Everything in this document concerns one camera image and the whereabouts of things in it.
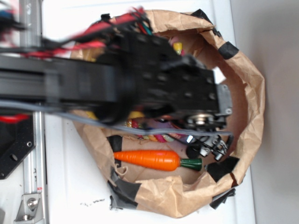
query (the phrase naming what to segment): red component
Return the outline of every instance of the red component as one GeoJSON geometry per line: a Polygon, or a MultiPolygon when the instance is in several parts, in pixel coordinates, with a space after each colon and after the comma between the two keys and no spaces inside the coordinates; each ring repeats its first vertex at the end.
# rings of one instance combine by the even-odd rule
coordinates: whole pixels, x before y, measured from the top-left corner
{"type": "Polygon", "coordinates": [[[26,120],[29,118],[29,115],[26,114],[16,114],[14,116],[0,116],[0,122],[4,122],[7,124],[16,124],[22,120],[26,120]]]}

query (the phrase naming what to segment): screw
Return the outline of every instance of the screw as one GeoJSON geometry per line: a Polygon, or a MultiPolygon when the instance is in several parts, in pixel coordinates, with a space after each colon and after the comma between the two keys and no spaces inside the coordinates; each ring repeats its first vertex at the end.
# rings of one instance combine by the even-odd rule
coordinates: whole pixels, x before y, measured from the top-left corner
{"type": "Polygon", "coordinates": [[[29,4],[26,5],[26,11],[27,11],[28,15],[31,14],[31,3],[29,3],[29,4]]]}
{"type": "Polygon", "coordinates": [[[189,81],[190,80],[190,77],[187,74],[184,74],[182,76],[182,78],[183,78],[184,81],[189,81]]]}
{"type": "Polygon", "coordinates": [[[167,81],[167,76],[165,74],[159,74],[157,78],[159,81],[162,81],[162,82],[167,81]]]}
{"type": "Polygon", "coordinates": [[[215,95],[215,93],[212,93],[212,92],[211,92],[211,93],[209,94],[209,98],[212,99],[212,100],[216,100],[216,95],[215,95]]]}
{"type": "Polygon", "coordinates": [[[35,209],[37,207],[38,201],[35,198],[31,198],[27,201],[27,205],[31,209],[35,209]]]}
{"type": "Polygon", "coordinates": [[[155,45],[161,45],[161,40],[160,40],[160,38],[153,38],[153,43],[154,43],[155,45]]]}
{"type": "Polygon", "coordinates": [[[225,113],[226,113],[226,114],[232,114],[232,112],[233,112],[233,110],[230,109],[230,108],[228,108],[228,109],[225,110],[225,113]]]}
{"type": "Polygon", "coordinates": [[[152,74],[150,72],[145,72],[142,74],[142,77],[147,80],[151,80],[152,74]]]}
{"type": "Polygon", "coordinates": [[[184,96],[187,98],[192,98],[193,95],[191,92],[185,92],[184,96]]]}
{"type": "Polygon", "coordinates": [[[140,42],[143,42],[143,43],[146,43],[147,42],[147,37],[145,35],[138,35],[137,36],[137,39],[140,41],[140,42]]]}
{"type": "Polygon", "coordinates": [[[213,79],[212,79],[212,78],[210,78],[210,77],[209,77],[209,78],[207,78],[207,79],[206,79],[206,81],[207,81],[207,83],[209,83],[209,84],[212,84],[212,83],[213,83],[213,79]]]}

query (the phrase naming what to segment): orange carrot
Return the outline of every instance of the orange carrot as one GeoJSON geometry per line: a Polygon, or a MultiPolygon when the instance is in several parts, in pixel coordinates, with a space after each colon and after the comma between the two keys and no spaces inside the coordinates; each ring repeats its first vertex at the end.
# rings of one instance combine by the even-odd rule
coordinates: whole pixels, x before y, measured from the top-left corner
{"type": "Polygon", "coordinates": [[[201,159],[181,159],[176,152],[167,150],[115,152],[114,157],[120,161],[164,171],[173,171],[180,166],[201,170],[202,164],[201,159]]]}

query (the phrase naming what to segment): bolt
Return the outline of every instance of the bolt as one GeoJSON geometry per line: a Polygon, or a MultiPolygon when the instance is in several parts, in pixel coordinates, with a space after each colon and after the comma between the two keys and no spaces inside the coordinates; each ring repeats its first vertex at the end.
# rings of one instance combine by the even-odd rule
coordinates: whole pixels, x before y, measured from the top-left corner
{"type": "Polygon", "coordinates": [[[37,207],[38,201],[35,198],[31,198],[27,201],[27,205],[30,209],[35,209],[37,207]]]}
{"type": "Polygon", "coordinates": [[[23,215],[22,219],[24,221],[30,220],[30,215],[23,215]]]}

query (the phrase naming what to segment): black tape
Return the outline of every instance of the black tape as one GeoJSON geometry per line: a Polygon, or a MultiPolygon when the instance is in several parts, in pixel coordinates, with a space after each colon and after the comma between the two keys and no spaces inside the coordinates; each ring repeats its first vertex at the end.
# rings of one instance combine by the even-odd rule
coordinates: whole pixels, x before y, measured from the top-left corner
{"type": "MultiPolygon", "coordinates": [[[[204,19],[204,20],[208,21],[209,23],[213,24],[210,21],[210,19],[208,18],[208,16],[201,9],[197,10],[196,12],[192,13],[191,15],[195,16],[197,18],[204,19]]],[[[213,33],[219,37],[222,37],[221,33],[218,30],[216,30],[216,28],[213,28],[213,33]]]]}
{"type": "Polygon", "coordinates": [[[116,187],[108,181],[108,188],[111,192],[111,208],[136,209],[138,203],[135,197],[140,188],[140,183],[129,183],[123,181],[114,169],[111,172],[111,179],[116,187]]]}
{"type": "Polygon", "coordinates": [[[226,160],[222,162],[214,162],[206,165],[206,170],[211,175],[211,177],[217,182],[224,175],[231,173],[234,170],[238,161],[238,158],[229,156],[228,158],[226,158],[226,160]]]}
{"type": "MultiPolygon", "coordinates": [[[[107,138],[113,152],[120,152],[122,147],[122,137],[119,135],[113,135],[107,138]]],[[[118,164],[118,166],[121,167],[121,161],[115,160],[115,163],[118,164]]]]}
{"type": "Polygon", "coordinates": [[[239,52],[239,49],[230,42],[226,42],[218,49],[218,52],[225,60],[228,60],[234,57],[239,52]]]}
{"type": "Polygon", "coordinates": [[[213,209],[217,209],[221,203],[225,203],[226,199],[228,197],[232,197],[232,196],[235,196],[235,189],[234,188],[230,189],[230,190],[227,190],[227,191],[223,192],[222,194],[219,194],[219,195],[213,197],[213,201],[210,203],[210,206],[213,209]]]}

